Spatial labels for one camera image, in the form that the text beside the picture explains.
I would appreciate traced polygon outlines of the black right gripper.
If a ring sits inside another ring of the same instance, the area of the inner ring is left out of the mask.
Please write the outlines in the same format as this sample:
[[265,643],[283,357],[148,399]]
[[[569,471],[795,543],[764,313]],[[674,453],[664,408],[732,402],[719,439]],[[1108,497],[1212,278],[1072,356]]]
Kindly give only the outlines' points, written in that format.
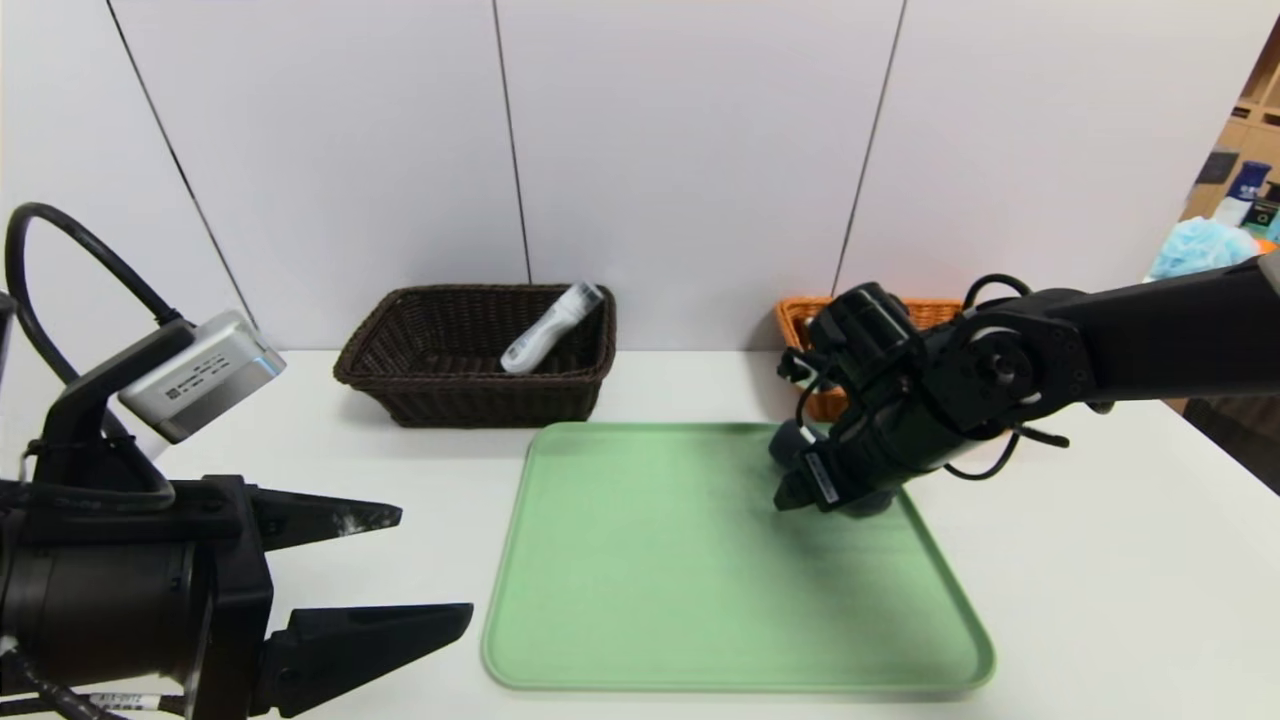
[[823,512],[879,514],[906,483],[946,461],[947,421],[923,400],[852,402],[781,477],[773,505],[781,512],[817,503]]

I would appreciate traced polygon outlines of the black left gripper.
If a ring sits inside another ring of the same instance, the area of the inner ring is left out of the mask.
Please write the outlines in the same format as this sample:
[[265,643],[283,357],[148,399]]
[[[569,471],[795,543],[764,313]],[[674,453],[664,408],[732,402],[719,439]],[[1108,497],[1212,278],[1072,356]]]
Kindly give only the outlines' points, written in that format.
[[296,717],[457,642],[474,619],[472,603],[298,609],[260,655],[264,551],[390,529],[403,510],[239,477],[173,487],[157,512],[4,520],[3,634],[46,682],[163,676],[182,685],[187,719]]

